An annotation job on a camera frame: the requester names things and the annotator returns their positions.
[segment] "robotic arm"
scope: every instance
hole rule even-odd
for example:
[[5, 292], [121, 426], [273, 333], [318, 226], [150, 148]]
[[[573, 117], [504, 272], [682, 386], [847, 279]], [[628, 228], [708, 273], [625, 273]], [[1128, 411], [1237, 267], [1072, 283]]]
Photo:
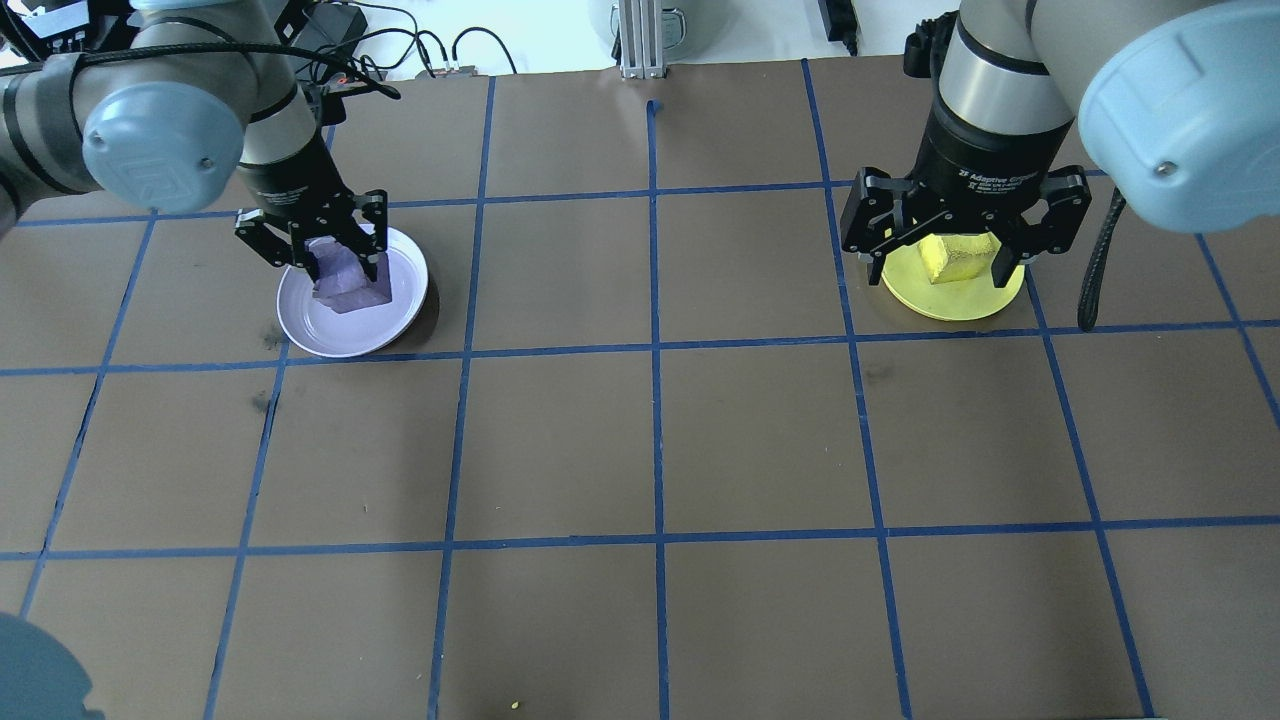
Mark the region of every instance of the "robotic arm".
[[1280, 214], [1276, 38], [1275, 0], [964, 0], [906, 41], [906, 74], [934, 83], [924, 140], [905, 178], [859, 172], [844, 250], [877, 284], [893, 250], [989, 232], [997, 287], [1066, 252], [1091, 195], [1080, 167], [1050, 164], [1076, 117], [1085, 150], [1155, 225]]
[[54, 55], [0, 77], [0, 234], [37, 200], [99, 187], [140, 208], [200, 210], [238, 172], [259, 208], [236, 233], [259, 255], [317, 281], [307, 241], [333, 236], [374, 281], [387, 193], [347, 188], [282, 55], [220, 47], [278, 47], [257, 0], [133, 6], [142, 29], [131, 50]]

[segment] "grid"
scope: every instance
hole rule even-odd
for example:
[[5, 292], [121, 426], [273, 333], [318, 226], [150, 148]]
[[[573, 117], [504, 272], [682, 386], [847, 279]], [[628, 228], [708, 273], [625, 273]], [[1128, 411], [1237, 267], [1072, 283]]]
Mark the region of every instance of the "grid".
[[[467, 299], [466, 336], [463, 347], [456, 352], [419, 352], [366, 356], [356, 359], [321, 359], [321, 357], [289, 357], [289, 345], [282, 343], [279, 355], [271, 361], [248, 363], [212, 363], [212, 364], [113, 364], [113, 352], [119, 338], [129, 301], [136, 287], [143, 259], [151, 236], [159, 223], [197, 219], [197, 218], [229, 218], [234, 213], [193, 213], [183, 215], [127, 215], [114, 218], [88, 218], [69, 220], [32, 220], [20, 223], [23, 227], [47, 227], [65, 224], [101, 224], [120, 222], [145, 222], [142, 242], [134, 258], [128, 284], [120, 301], [115, 323], [111, 328], [110, 340], [102, 354], [102, 360], [97, 366], [58, 366], [58, 368], [14, 368], [0, 369], [0, 377], [35, 377], [35, 375], [93, 375], [93, 391], [90, 395], [84, 410], [83, 421], [76, 437], [74, 446], [67, 462], [63, 483], [59, 488], [54, 514], [45, 533], [44, 546], [38, 552], [3, 552], [0, 561], [35, 560], [32, 578], [22, 605], [22, 615], [31, 611], [36, 591], [41, 580], [44, 568], [49, 560], [97, 560], [97, 559], [145, 559], [145, 557], [234, 557], [236, 566], [230, 591], [227, 600], [227, 612], [218, 643], [218, 655], [214, 664], [214, 673], [210, 680], [205, 717], [211, 719], [218, 701], [221, 669], [225, 661], [227, 644], [234, 624], [237, 600], [239, 594], [241, 579], [243, 577], [247, 557], [255, 556], [288, 556], [288, 555], [351, 555], [351, 553], [384, 553], [384, 552], [439, 552], [442, 557], [442, 570], [439, 580], [439, 594], [436, 603], [436, 625], [434, 633], [433, 662], [430, 667], [430, 697], [429, 717], [436, 717], [440, 694], [442, 667], [444, 664], [444, 638], [448, 629], [449, 585], [452, 574], [452, 561], [456, 551], [499, 551], [504, 548], [532, 548], [532, 547], [586, 547], [586, 546], [652, 546], [654, 548], [654, 587], [657, 594], [657, 618], [654, 632], [658, 646], [658, 697], [659, 714], [663, 720], [671, 716], [669, 700], [669, 670], [667, 650], [667, 584], [666, 584], [666, 547], [680, 543], [705, 543], [705, 542], [759, 542], [759, 541], [790, 541], [790, 539], [849, 539], [864, 538], [874, 539], [881, 568], [881, 579], [886, 602], [887, 623], [890, 629], [890, 642], [892, 648], [893, 665], [897, 676], [899, 700], [902, 715], [913, 717], [910, 687], [908, 676], [906, 659], [902, 651], [897, 603], [893, 591], [893, 571], [890, 557], [890, 538], [906, 537], [945, 537], [945, 536], [986, 536], [986, 534], [1020, 534], [1020, 533], [1080, 533], [1092, 532], [1096, 537], [1098, 552], [1106, 570], [1107, 583], [1115, 605], [1116, 616], [1123, 633], [1124, 646], [1128, 652], [1134, 683], [1142, 703], [1143, 712], [1153, 716], [1151, 693], [1143, 675], [1142, 661], [1129, 625], [1124, 596], [1121, 592], [1121, 578], [1119, 578], [1115, 562], [1111, 556], [1107, 533], [1111, 530], [1140, 530], [1140, 529], [1170, 529], [1170, 528], [1204, 528], [1204, 527], [1249, 527], [1249, 525], [1280, 525], [1280, 515], [1242, 515], [1242, 516], [1187, 516], [1187, 518], [1160, 518], [1160, 519], [1105, 519], [1098, 509], [1097, 497], [1093, 491], [1087, 452], [1083, 447], [1075, 419], [1071, 410], [1071, 401], [1068, 396], [1066, 384], [1059, 366], [1055, 350], [1055, 338], [1078, 334], [1079, 331], [1071, 327], [1051, 327], [1044, 318], [1036, 281], [1028, 273], [1028, 291], [1032, 306], [1036, 313], [1037, 327], [997, 329], [997, 331], [959, 331], [959, 332], [899, 332], [861, 334], [854, 327], [854, 315], [850, 309], [849, 288], [846, 286], [845, 270], [838, 247], [838, 231], [836, 222], [835, 192], [852, 184], [849, 179], [833, 179], [831, 177], [827, 159], [827, 147], [818, 109], [818, 99], [814, 92], [813, 77], [809, 63], [801, 61], [805, 91], [809, 101], [809, 111], [813, 119], [813, 141], [817, 143], [818, 158], [822, 168], [820, 182], [792, 182], [772, 184], [740, 184], [717, 187], [682, 187], [662, 188], [658, 183], [658, 145], [655, 118], [662, 110], [662, 104], [650, 100], [645, 105], [646, 138], [648, 138], [648, 188], [616, 192], [582, 192], [558, 195], [520, 195], [497, 196], [486, 195], [490, 137], [493, 131], [493, 109], [497, 81], [489, 78], [484, 122], [484, 141], [481, 150], [480, 181], [475, 197], [449, 199], [449, 200], [410, 200], [393, 202], [393, 208], [422, 208], [422, 206], [448, 206], [462, 205], [474, 206], [476, 214], [475, 237], [471, 255], [471, 283]], [[333, 128], [328, 135], [328, 141], [333, 142]], [[805, 336], [805, 337], [773, 337], [773, 338], [742, 338], [742, 340], [707, 340], [707, 341], [663, 341], [660, 333], [660, 307], [659, 307], [659, 223], [658, 208], [662, 197], [676, 195], [696, 193], [750, 193], [777, 190], [822, 190], [827, 210], [827, 222], [831, 234], [831, 251], [833, 272], [838, 287], [844, 334], [831, 336]], [[635, 197], [646, 199], [649, 208], [649, 290], [650, 290], [650, 342], [648, 343], [620, 343], [620, 345], [584, 345], [563, 347], [539, 348], [500, 348], [477, 350], [474, 348], [476, 300], [479, 292], [479, 277], [481, 263], [481, 246], [484, 241], [484, 213], [486, 205], [513, 204], [513, 202], [545, 202], [558, 200], [591, 200]], [[1276, 328], [1280, 319], [1244, 320], [1236, 309], [1235, 302], [1228, 290], [1222, 273], [1215, 260], [1210, 245], [1202, 236], [1197, 236], [1197, 243], [1203, 254], [1204, 263], [1212, 273], [1217, 288], [1226, 304], [1230, 320], [1226, 322], [1201, 322], [1201, 323], [1165, 323], [1165, 324], [1126, 324], [1105, 325], [1097, 328], [1097, 333], [1152, 333], [1152, 332], [1187, 332], [1203, 329], [1234, 329], [1240, 337], [1244, 351], [1256, 374], [1258, 391], [1263, 395], [1271, 416], [1280, 428], [1280, 406], [1277, 406], [1275, 392], [1263, 372], [1262, 363], [1247, 333], [1249, 328]], [[1080, 487], [1084, 495], [1089, 520], [1088, 521], [1061, 521], [1061, 523], [1020, 523], [1020, 524], [975, 524], [975, 525], [888, 525], [879, 497], [877, 480], [877, 465], [874, 457], [874, 442], [872, 421], [868, 418], [867, 398], [864, 393], [863, 369], [859, 359], [859, 348], [869, 343], [904, 342], [920, 340], [945, 338], [998, 338], [998, 337], [1036, 337], [1043, 343], [1046, 361], [1050, 366], [1055, 391], [1061, 405], [1062, 416], [1066, 424], [1068, 436], [1074, 452], [1075, 464], [1079, 471]], [[730, 347], [763, 347], [763, 346], [790, 346], [790, 345], [844, 345], [847, 346], [850, 372], [854, 382], [855, 397], [859, 415], [859, 432], [864, 451], [864, 461], [868, 477], [868, 492], [873, 524], [858, 528], [817, 528], [800, 530], [741, 530], [741, 532], [667, 532], [664, 523], [664, 493], [663, 493], [663, 413], [662, 413], [662, 355], [664, 351], [698, 350], [698, 348], [730, 348]], [[460, 491], [460, 477], [463, 459], [463, 443], [466, 430], [467, 393], [470, 383], [471, 361], [485, 357], [524, 357], [524, 356], [554, 356], [575, 354], [616, 354], [616, 352], [648, 352], [652, 357], [653, 382], [653, 532], [644, 534], [605, 534], [605, 536], [568, 536], [568, 537], [532, 537], [532, 538], [503, 538], [503, 539], [458, 539], [456, 538], [457, 501]], [[266, 464], [268, 450], [271, 439], [271, 430], [275, 421], [275, 409], [284, 386], [285, 373], [293, 366], [328, 365], [343, 363], [406, 363], [406, 361], [433, 361], [433, 360], [460, 360], [462, 365], [460, 378], [460, 395], [457, 407], [457, 420], [454, 425], [452, 469], [448, 493], [448, 509], [445, 519], [444, 539], [439, 542], [393, 542], [393, 543], [356, 543], [356, 544], [300, 544], [300, 546], [253, 546], [251, 534], [259, 491]], [[74, 482], [79, 454], [84, 443], [84, 437], [93, 420], [95, 406], [104, 379], [110, 374], [128, 373], [216, 373], [244, 369], [274, 369], [275, 378], [262, 425], [261, 439], [257, 448], [256, 464], [250, 496], [246, 502], [244, 520], [241, 530], [239, 543], [229, 547], [179, 547], [179, 548], [133, 548], [133, 550], [52, 550], [51, 543], [58, 530], [61, 511], [67, 501], [68, 492]]]

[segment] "yellow sponge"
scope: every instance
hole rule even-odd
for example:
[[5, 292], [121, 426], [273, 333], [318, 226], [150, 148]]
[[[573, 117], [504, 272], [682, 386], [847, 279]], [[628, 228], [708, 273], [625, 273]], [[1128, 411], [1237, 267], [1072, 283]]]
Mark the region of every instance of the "yellow sponge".
[[1000, 251], [1000, 241], [991, 233], [931, 234], [916, 247], [929, 284], [941, 284], [984, 274]]

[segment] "cable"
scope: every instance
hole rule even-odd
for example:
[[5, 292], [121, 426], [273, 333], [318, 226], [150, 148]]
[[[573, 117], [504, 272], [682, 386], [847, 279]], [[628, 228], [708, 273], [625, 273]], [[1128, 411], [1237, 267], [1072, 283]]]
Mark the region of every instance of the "cable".
[[[428, 53], [426, 53], [426, 47], [422, 46], [422, 40], [421, 40], [422, 35], [430, 36], [431, 38], [435, 40], [435, 44], [440, 46], [440, 60], [442, 61], [447, 63], [449, 60], [449, 54], [444, 51], [444, 42], [440, 40], [440, 37], [438, 35], [435, 35], [434, 32], [429, 31], [429, 29], [422, 29], [419, 26], [419, 23], [417, 23], [417, 15], [415, 15], [413, 13], [406, 10], [404, 8], [394, 8], [392, 5], [379, 5], [376, 3], [364, 3], [361, 0], [316, 0], [316, 4], [320, 4], [320, 3], [328, 3], [330, 5], [352, 5], [352, 6], [356, 6], [356, 8], [369, 8], [369, 9], [374, 9], [374, 10], [390, 10], [393, 13], [399, 13], [399, 14], [407, 17], [410, 19], [410, 22], [413, 23], [413, 32], [412, 32], [413, 44], [419, 49], [419, 56], [422, 59], [422, 67], [424, 67], [424, 69], [426, 69], [426, 74], [431, 76], [433, 78], [435, 77], [435, 73], [431, 72], [431, 63], [429, 60], [429, 56], [428, 56]], [[398, 68], [401, 65], [401, 63], [404, 61], [404, 58], [407, 58], [407, 56], [408, 56], [408, 51], [406, 50], [406, 54], [402, 55], [401, 59], [394, 65], [390, 65], [389, 68], [384, 68], [384, 69]]]
[[0, 12], [0, 35], [9, 41], [14, 51], [32, 61], [45, 60], [52, 55], [49, 47], [41, 45], [36, 33], [31, 32], [31, 28], [22, 20], [22, 17], [13, 12], [13, 8], [3, 3], [3, 0], [0, 0], [0, 6], [4, 9], [4, 12]]
[[516, 61], [511, 59], [511, 51], [507, 50], [507, 44], [503, 42], [500, 37], [498, 37], [498, 33], [495, 33], [494, 31], [492, 31], [492, 29], [489, 29], [486, 27], [479, 27], [479, 26], [468, 27], [467, 29], [460, 32], [458, 36], [453, 38], [453, 61], [454, 63], [458, 61], [458, 41], [462, 40], [463, 37], [466, 37], [467, 33], [471, 33], [471, 32], [483, 32], [483, 33], [488, 35], [489, 37], [497, 40], [498, 41], [498, 46], [502, 47], [502, 54], [507, 56], [507, 63], [511, 64], [511, 74], [513, 74], [513, 76], [518, 76], [520, 74], [520, 70], [516, 69]]
[[[110, 53], [96, 53], [87, 55], [81, 67], [90, 68], [93, 65], [102, 65], [106, 63], [120, 63], [125, 60], [145, 60], [148, 58], [164, 58], [168, 55], [200, 55], [209, 53], [257, 53], [264, 55], [293, 55], [294, 58], [303, 58], [307, 60], [314, 60], [319, 63], [326, 63], [332, 67], [342, 68], [348, 74], [353, 76], [356, 79], [366, 83], [372, 90], [390, 97], [392, 100], [399, 100], [401, 94], [394, 87], [383, 85], [381, 82], [374, 79], [362, 69], [347, 63], [342, 58], [332, 54], [315, 53], [311, 50], [303, 50], [301, 47], [287, 47], [284, 45], [269, 45], [264, 42], [193, 42], [188, 45], [152, 45], [148, 47], [131, 47], [128, 50], [113, 50]], [[23, 72], [33, 72], [32, 65], [19, 65], [18, 68], [10, 68]], [[4, 74], [20, 74], [20, 73], [4, 73], [0, 70], [0, 77]]]
[[[346, 42], [339, 42], [337, 45], [325, 45], [325, 46], [321, 46], [320, 51], [332, 53], [334, 50], [342, 50], [344, 47], [351, 47], [351, 46], [360, 45], [365, 40], [369, 40], [371, 37], [378, 37], [378, 36], [381, 36], [381, 35], [407, 35], [407, 36], [412, 37], [412, 42], [410, 44], [408, 47], [404, 49], [404, 53], [401, 54], [401, 56], [399, 56], [398, 60], [396, 60], [390, 65], [379, 65], [369, 55], [361, 55], [360, 59], [357, 60], [361, 64], [361, 69], [364, 69], [369, 74], [372, 74], [370, 72], [370, 69], [378, 70], [378, 72], [380, 72], [380, 70], [393, 70], [393, 69], [403, 65], [404, 61], [408, 60], [410, 53], [412, 53], [413, 50], [417, 50], [419, 59], [422, 60], [422, 67], [426, 69], [426, 73], [434, 78], [435, 73], [431, 70], [431, 58], [430, 58], [430, 54], [426, 51], [426, 47], [422, 45], [421, 37], [420, 37], [420, 35], [429, 33], [429, 32], [430, 31], [419, 31], [419, 33], [415, 35], [415, 33], [412, 33], [412, 32], [410, 32], [410, 31], [407, 31], [404, 28], [388, 27], [388, 28], [383, 28], [383, 29], [378, 29], [378, 31], [362, 35], [360, 37], [353, 37], [353, 38], [351, 38], [351, 40], [348, 40]], [[303, 70], [307, 70], [307, 69], [311, 70], [311, 73], [310, 73], [311, 82], [312, 83], [319, 83], [320, 79], [315, 76], [315, 63], [307, 63], [306, 65], [302, 65], [301, 68], [298, 68], [298, 73], [301, 73]]]
[[1098, 231], [1098, 242], [1093, 246], [1093, 255], [1089, 256], [1089, 265], [1084, 270], [1084, 282], [1080, 284], [1080, 304], [1075, 310], [1075, 324], [1083, 332], [1092, 332], [1098, 322], [1098, 306], [1102, 302], [1102, 274], [1107, 269], [1107, 255], [1111, 252], [1111, 236], [1116, 232], [1116, 223], [1124, 213], [1125, 201], [1120, 188], [1111, 193], [1111, 206], [1107, 208], [1107, 217], [1102, 220], [1102, 229]]

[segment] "yellow plate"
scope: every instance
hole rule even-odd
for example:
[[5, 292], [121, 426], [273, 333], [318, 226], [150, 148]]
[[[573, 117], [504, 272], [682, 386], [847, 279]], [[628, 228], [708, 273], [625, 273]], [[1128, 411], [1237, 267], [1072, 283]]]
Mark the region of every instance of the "yellow plate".
[[995, 315], [1018, 297], [1027, 273], [1019, 265], [1005, 287], [991, 284], [991, 273], [972, 281], [931, 284], [918, 246], [890, 252], [881, 279], [902, 305], [934, 320], [977, 320]]

